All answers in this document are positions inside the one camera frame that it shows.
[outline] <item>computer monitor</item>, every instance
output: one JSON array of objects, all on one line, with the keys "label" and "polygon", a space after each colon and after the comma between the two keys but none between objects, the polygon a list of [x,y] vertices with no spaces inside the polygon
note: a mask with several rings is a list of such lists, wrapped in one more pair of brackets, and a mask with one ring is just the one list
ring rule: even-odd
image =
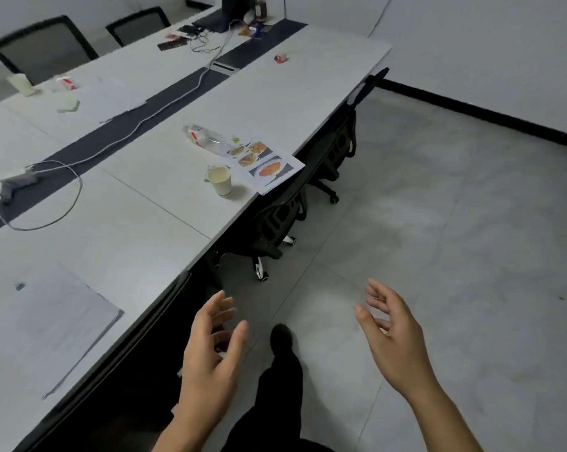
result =
[{"label": "computer monitor", "polygon": [[212,14],[208,14],[194,22],[194,25],[207,30],[224,33],[229,24],[243,16],[254,6],[254,0],[222,0],[222,7]]}]

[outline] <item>cable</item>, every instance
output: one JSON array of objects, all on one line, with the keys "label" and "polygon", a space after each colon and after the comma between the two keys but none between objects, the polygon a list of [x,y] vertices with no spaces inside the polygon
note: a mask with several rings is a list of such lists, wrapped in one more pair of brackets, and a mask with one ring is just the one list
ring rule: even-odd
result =
[{"label": "cable", "polygon": [[[227,38],[226,38],[225,41],[223,42],[222,46],[216,47],[216,48],[212,49],[212,51],[215,50],[215,49],[219,49],[219,51],[218,51],[218,52],[216,53],[216,55],[210,60],[210,62],[208,62],[208,65],[207,65],[206,69],[204,70],[204,72],[203,72],[201,75],[199,75],[198,84],[197,84],[193,89],[189,90],[188,92],[185,92],[183,95],[181,95],[181,96],[175,98],[175,99],[172,100],[170,103],[168,103],[168,104],[162,106],[160,109],[158,109],[158,110],[157,110],[155,113],[153,113],[152,115],[150,115],[150,116],[148,116],[148,117],[145,117],[142,121],[140,121],[140,122],[135,126],[135,128],[134,128],[128,135],[124,136],[123,138],[121,138],[121,139],[119,139],[119,140],[117,140],[117,141],[114,141],[114,142],[108,144],[106,147],[104,147],[103,149],[101,149],[101,150],[98,151],[97,153],[94,153],[94,154],[91,155],[90,157],[87,157],[86,159],[82,159],[82,160],[79,160],[79,161],[75,161],[74,163],[65,164],[65,163],[63,163],[63,162],[61,162],[61,161],[59,161],[59,160],[44,160],[44,161],[39,161],[39,162],[37,162],[37,163],[32,163],[32,164],[30,164],[30,165],[27,166],[27,168],[34,168],[34,167],[36,167],[37,165],[41,165],[41,164],[43,164],[43,163],[55,162],[55,163],[59,163],[60,166],[57,166],[57,167],[55,167],[55,168],[49,168],[49,169],[46,169],[46,170],[38,170],[38,171],[35,171],[35,173],[37,173],[37,174],[40,174],[40,173],[49,173],[49,172],[52,172],[52,171],[61,170],[62,168],[68,168],[68,169],[77,177],[77,179],[78,179],[78,181],[79,181],[79,183],[80,183],[80,188],[78,189],[78,193],[76,194],[76,198],[74,199],[74,202],[72,203],[72,205],[70,206],[70,208],[68,209],[68,211],[66,211],[61,217],[59,217],[59,218],[53,220],[52,222],[46,223],[46,224],[44,224],[44,225],[41,225],[41,226],[39,226],[39,227],[31,227],[31,228],[13,227],[13,226],[5,219],[5,217],[3,216],[2,212],[1,212],[1,205],[2,205],[2,202],[1,202],[1,200],[0,200],[0,220],[1,220],[6,226],[8,226],[9,228],[11,228],[11,229],[13,229],[13,230],[16,230],[16,231],[33,231],[33,230],[38,230],[38,229],[41,229],[41,228],[46,228],[46,227],[48,227],[48,226],[50,226],[50,225],[53,225],[54,223],[59,222],[61,219],[65,218],[65,217],[70,213],[70,211],[72,211],[72,209],[74,209],[74,206],[76,206],[76,203],[78,202],[78,198],[80,197],[80,194],[81,194],[81,192],[83,191],[83,179],[82,179],[82,177],[80,177],[80,175],[79,175],[78,173],[76,173],[76,171],[74,171],[74,168],[72,168],[72,167],[73,167],[73,166],[76,166],[76,165],[80,165],[81,163],[85,163],[85,162],[87,162],[87,161],[89,161],[89,160],[95,159],[96,157],[98,157],[99,155],[101,155],[102,153],[104,153],[107,149],[109,149],[110,147],[115,146],[115,145],[118,144],[118,143],[122,143],[123,141],[126,141],[127,139],[129,139],[131,136],[133,136],[133,135],[137,132],[137,130],[139,129],[139,127],[141,127],[141,125],[142,125],[144,122],[146,122],[146,121],[150,120],[151,118],[157,116],[159,113],[161,113],[162,111],[164,111],[164,110],[167,109],[168,107],[174,105],[174,103],[176,103],[176,102],[178,102],[178,101],[181,101],[183,98],[185,98],[185,97],[186,97],[187,95],[189,95],[191,92],[194,92],[194,91],[198,90],[199,87],[200,87],[201,84],[202,84],[202,81],[204,80],[204,76],[210,71],[210,68],[212,68],[212,64],[216,61],[216,59],[218,59],[218,58],[220,57],[220,55],[222,54],[222,52],[223,52],[223,50],[225,49],[226,45],[229,43],[229,41],[230,41],[231,38],[233,37],[233,30],[231,29],[231,27],[232,27],[232,25],[233,25],[234,23],[237,23],[237,22],[242,22],[242,21],[239,20],[239,19],[234,19],[234,20],[232,20],[232,21],[229,23],[229,28],[228,28],[228,32],[227,32]],[[207,35],[206,35],[205,39],[206,39],[206,42],[204,43],[204,45],[208,44]]]},{"label": "cable", "polygon": [[384,18],[384,13],[386,12],[386,10],[388,9],[388,6],[390,6],[390,2],[392,0],[388,0],[386,2],[386,6],[384,6],[384,9],[382,10],[382,14],[380,14],[380,18],[378,19],[378,21],[376,22],[376,24],[373,26],[373,28],[371,29],[371,33],[369,33],[369,35],[367,36],[368,38],[371,37],[371,35],[373,35],[373,32],[376,31],[376,28],[378,28],[378,25],[380,24],[380,22],[382,21],[382,19]]},{"label": "cable", "polygon": [[76,206],[76,203],[77,203],[77,201],[78,201],[78,198],[80,197],[80,194],[81,194],[81,192],[83,191],[83,179],[82,179],[82,177],[80,177],[80,175],[79,175],[78,173],[76,173],[76,171],[74,171],[74,169],[73,169],[71,166],[66,165],[65,163],[63,163],[63,162],[61,162],[61,161],[59,161],[59,160],[44,160],[44,161],[39,161],[38,163],[34,163],[34,164],[32,164],[32,165],[34,166],[34,165],[40,165],[40,164],[43,164],[43,163],[50,163],[50,162],[60,163],[60,164],[62,165],[62,166],[61,166],[62,168],[63,168],[63,167],[68,168],[68,169],[77,177],[78,182],[80,183],[80,187],[78,188],[78,193],[76,194],[76,198],[74,198],[74,203],[72,203],[72,206],[70,206],[70,208],[68,209],[68,211],[66,211],[61,217],[59,217],[59,218],[53,220],[52,222],[46,223],[46,224],[41,225],[41,226],[39,226],[39,227],[21,228],[21,227],[13,227],[13,225],[11,225],[11,224],[3,217],[3,214],[2,214],[2,212],[1,212],[1,205],[2,205],[2,202],[1,202],[1,200],[0,200],[0,220],[1,220],[6,226],[8,226],[9,228],[11,228],[11,229],[13,229],[13,230],[17,230],[17,231],[33,231],[33,230],[38,230],[38,229],[41,229],[41,228],[45,228],[45,227],[48,227],[48,226],[50,226],[50,225],[53,225],[54,223],[59,222],[61,219],[63,219],[64,217],[66,217],[66,216],[70,213],[70,211],[72,211],[72,210],[74,209],[74,206]]},{"label": "cable", "polygon": [[210,71],[210,68],[212,67],[212,64],[216,61],[216,59],[218,59],[221,55],[221,53],[223,52],[223,49],[225,49],[225,46],[229,43],[229,41],[231,40],[231,38],[233,37],[233,30],[231,29],[231,26],[234,23],[237,22],[243,22],[242,20],[239,19],[234,19],[229,23],[229,29],[228,29],[228,33],[227,33],[227,38],[225,39],[225,42],[223,42],[222,46],[219,47],[219,51],[216,53],[216,55],[210,60],[210,62],[208,63],[208,66],[206,67],[206,69],[204,70],[204,72],[199,76],[199,81],[198,84],[192,88],[191,90],[189,90],[188,92],[185,92],[183,95],[175,98],[174,100],[172,100],[170,103],[166,104],[165,106],[162,106],[160,109],[158,109],[155,113],[153,113],[150,116],[145,117],[142,121],[140,121],[137,126],[135,128],[133,128],[133,131],[131,131],[128,135],[124,136],[123,138],[120,138],[119,140],[116,140],[112,143],[109,143],[106,147],[104,147],[103,149],[101,149],[100,151],[98,151],[97,153],[94,153],[93,155],[91,155],[90,157],[83,159],[83,160],[79,160],[79,161],[75,161],[74,163],[70,163],[69,165],[64,165],[64,166],[58,166],[55,168],[51,168],[51,169],[47,169],[47,170],[42,170],[41,172],[46,173],[49,171],[56,171],[56,170],[60,170],[63,167],[68,167],[68,166],[76,166],[76,165],[80,165],[81,163],[85,163],[88,162],[89,160],[92,160],[98,156],[100,156],[102,153],[104,153],[107,149],[109,149],[112,146],[115,146],[116,144],[122,143],[123,141],[126,141],[127,139],[129,139],[131,136],[133,136],[137,130],[139,129],[139,127],[141,125],[143,125],[144,122],[152,119],[153,117],[157,116],[159,113],[161,113],[162,111],[164,111],[165,109],[167,109],[168,107],[174,105],[174,103],[181,101],[183,98],[185,98],[187,95],[189,95],[190,93],[196,91],[199,89],[199,86],[202,84],[202,80],[204,80],[204,76],[206,75],[206,73],[208,71]]}]

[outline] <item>black baseboard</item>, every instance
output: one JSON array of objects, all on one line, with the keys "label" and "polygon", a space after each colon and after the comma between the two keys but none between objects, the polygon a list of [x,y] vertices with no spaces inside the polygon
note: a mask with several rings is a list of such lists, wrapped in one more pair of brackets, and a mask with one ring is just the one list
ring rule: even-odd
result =
[{"label": "black baseboard", "polygon": [[410,87],[402,83],[395,83],[393,81],[389,81],[388,79],[383,79],[380,83],[378,83],[378,87],[380,89],[400,93],[402,95],[416,98],[418,100],[422,100],[427,103],[455,111],[457,113],[467,114],[484,121],[489,121],[497,125],[513,128],[514,130],[521,131],[522,133],[526,133],[528,135],[536,136],[548,141],[553,141],[554,143],[567,146],[567,133],[564,133],[563,131],[555,130],[553,128],[548,128],[542,125],[537,125],[533,122],[523,121],[522,119],[518,119],[516,117],[506,116],[505,114],[496,113],[495,111],[490,111],[478,106],[470,105],[469,103],[453,100],[451,98],[440,96],[426,90],[415,89],[414,87]]},{"label": "black baseboard", "polygon": [[185,0],[185,6],[188,8],[199,9],[200,11],[205,11],[208,8],[211,8],[212,5],[207,5],[206,3],[195,2],[193,0]]}]

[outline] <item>food picture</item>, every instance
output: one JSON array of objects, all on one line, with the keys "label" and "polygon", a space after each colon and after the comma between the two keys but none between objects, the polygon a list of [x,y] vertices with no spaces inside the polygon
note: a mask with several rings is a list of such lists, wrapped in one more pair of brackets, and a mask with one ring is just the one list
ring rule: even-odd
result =
[{"label": "food picture", "polygon": [[258,157],[256,156],[256,154],[249,153],[248,155],[239,159],[237,161],[237,163],[239,163],[240,166],[249,166],[249,165],[253,164],[256,160],[258,160]]},{"label": "food picture", "polygon": [[250,147],[248,149],[249,149],[250,152],[254,152],[256,155],[260,155],[264,151],[266,151],[266,144],[261,143],[261,142],[254,143],[254,144],[250,145]]},{"label": "food picture", "polygon": [[240,153],[243,152],[244,149],[245,146],[237,146],[236,148],[229,151],[229,155],[231,155],[232,157],[237,157]]},{"label": "food picture", "polygon": [[280,161],[274,161],[274,162],[269,163],[268,165],[264,166],[260,170],[258,175],[263,177],[263,178],[266,177],[266,176],[272,176],[273,174],[278,172],[280,168],[281,168],[281,162]]}]

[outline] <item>left hand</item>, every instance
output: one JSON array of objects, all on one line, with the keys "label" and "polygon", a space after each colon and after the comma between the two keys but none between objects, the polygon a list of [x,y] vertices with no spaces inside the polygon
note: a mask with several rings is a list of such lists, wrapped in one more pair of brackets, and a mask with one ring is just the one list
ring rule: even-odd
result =
[{"label": "left hand", "polygon": [[[233,398],[241,360],[248,339],[248,322],[238,323],[233,332],[212,329],[234,317],[233,298],[220,291],[195,315],[183,359],[181,394],[173,422],[198,442],[205,441],[221,421]],[[214,347],[229,342],[221,358]]]}]

